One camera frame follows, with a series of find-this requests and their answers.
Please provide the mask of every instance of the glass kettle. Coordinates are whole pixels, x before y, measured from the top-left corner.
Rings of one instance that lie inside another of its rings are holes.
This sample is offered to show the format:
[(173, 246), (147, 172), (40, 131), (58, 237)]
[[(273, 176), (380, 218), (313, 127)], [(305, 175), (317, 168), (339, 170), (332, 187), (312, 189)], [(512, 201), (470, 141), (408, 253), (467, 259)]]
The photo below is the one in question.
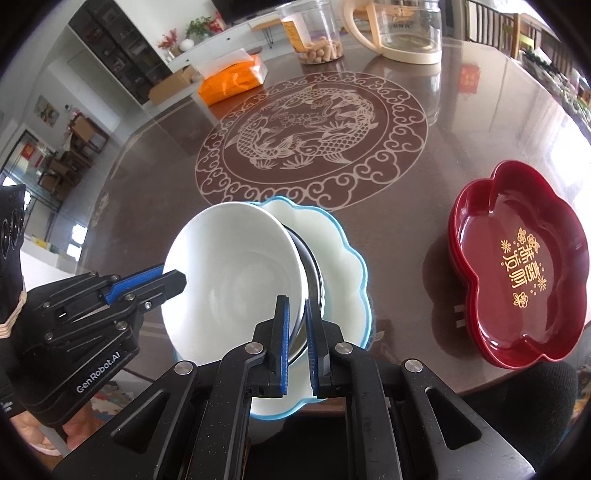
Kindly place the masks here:
[[(345, 28), (365, 47), (386, 58), (430, 65), (441, 62), (441, 10), (438, 1), (341, 0)], [(354, 18), (369, 21), (366, 38)]]

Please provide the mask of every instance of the white vase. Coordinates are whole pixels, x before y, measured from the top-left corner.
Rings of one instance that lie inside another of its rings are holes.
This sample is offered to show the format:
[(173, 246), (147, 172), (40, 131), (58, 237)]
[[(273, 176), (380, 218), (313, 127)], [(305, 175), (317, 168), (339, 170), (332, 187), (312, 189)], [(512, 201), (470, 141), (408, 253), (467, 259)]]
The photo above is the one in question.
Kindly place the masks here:
[(185, 38), (180, 44), (178, 44), (178, 47), (181, 49), (181, 51), (187, 51), (193, 48), (194, 46), (195, 42), (190, 38)]

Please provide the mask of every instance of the wall picture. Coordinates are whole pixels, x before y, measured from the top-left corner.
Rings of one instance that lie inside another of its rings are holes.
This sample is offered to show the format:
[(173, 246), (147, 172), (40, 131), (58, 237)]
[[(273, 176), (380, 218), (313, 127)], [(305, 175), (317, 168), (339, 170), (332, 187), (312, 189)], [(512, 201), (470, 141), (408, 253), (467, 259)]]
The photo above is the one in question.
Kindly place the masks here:
[(35, 114), (50, 127), (53, 127), (56, 124), (57, 118), (60, 116), (60, 112), (58, 112), (43, 95), (39, 95), (39, 98), (37, 99), (37, 103), (35, 104)]

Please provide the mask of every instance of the blue gripper pad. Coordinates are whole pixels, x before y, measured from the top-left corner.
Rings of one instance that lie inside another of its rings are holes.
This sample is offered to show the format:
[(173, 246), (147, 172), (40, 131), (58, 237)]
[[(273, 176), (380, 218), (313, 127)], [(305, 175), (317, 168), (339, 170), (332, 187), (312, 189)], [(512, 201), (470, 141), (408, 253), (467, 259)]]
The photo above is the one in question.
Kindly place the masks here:
[(135, 287), (138, 287), (144, 283), (149, 282), (150, 280), (159, 277), (160, 275), (162, 275), (163, 271), (164, 265), (158, 265), (157, 267), (150, 268), (149, 270), (144, 270), (143, 272), (124, 278), (123, 280), (114, 283), (111, 287), (111, 291), (107, 295), (105, 295), (106, 304), (111, 305), (125, 292), (133, 290)]
[(288, 340), (290, 337), (290, 299), (285, 299), (283, 310), (283, 337), (281, 341), (281, 393), (287, 395), (287, 364), (289, 360)]
[(314, 326), (312, 325), (312, 314), (310, 312), (310, 300), (306, 300), (304, 308), (306, 317), (306, 338), (308, 340), (308, 364), (310, 366), (310, 385), (314, 395), (318, 392), (318, 357), (316, 356), (316, 343), (314, 342)]

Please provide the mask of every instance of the gold flower pattern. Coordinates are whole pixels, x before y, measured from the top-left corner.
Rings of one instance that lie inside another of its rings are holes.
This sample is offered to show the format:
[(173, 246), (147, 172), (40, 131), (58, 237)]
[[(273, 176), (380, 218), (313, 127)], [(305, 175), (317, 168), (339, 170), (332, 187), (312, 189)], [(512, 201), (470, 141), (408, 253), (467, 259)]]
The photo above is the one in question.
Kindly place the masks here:
[(509, 240), (501, 240), (501, 248), (504, 253), (509, 253), (511, 251), (511, 244)]
[(525, 230), (523, 230), (522, 228), (519, 229), (519, 232), (517, 232), (517, 241), (520, 244), (524, 244), (525, 243), (525, 234), (527, 232)]
[[(501, 250), (505, 260), (501, 262), (501, 267), (507, 270), (512, 288), (527, 288), (527, 285), (531, 285), (533, 288), (530, 289), (530, 294), (534, 296), (537, 288), (540, 292), (546, 290), (548, 281), (543, 275), (544, 267), (539, 260), (535, 259), (540, 249), (537, 238), (531, 233), (528, 234), (524, 228), (519, 228), (516, 242), (511, 244), (510, 240), (501, 240)], [(513, 305), (524, 309), (527, 307), (529, 297), (525, 292), (514, 293), (513, 300)]]
[(513, 305), (518, 306), (520, 309), (524, 309), (527, 307), (527, 301), (529, 300), (529, 298), (527, 297), (525, 292), (521, 292), (519, 294), (514, 293), (513, 299)]
[(543, 275), (541, 277), (538, 277), (538, 286), (540, 288), (540, 291), (544, 291), (546, 289), (546, 279)]
[(534, 252), (537, 253), (538, 250), (540, 249), (540, 244), (538, 243), (536, 238), (531, 233), (527, 236), (527, 242), (530, 245), (530, 247), (534, 249)]

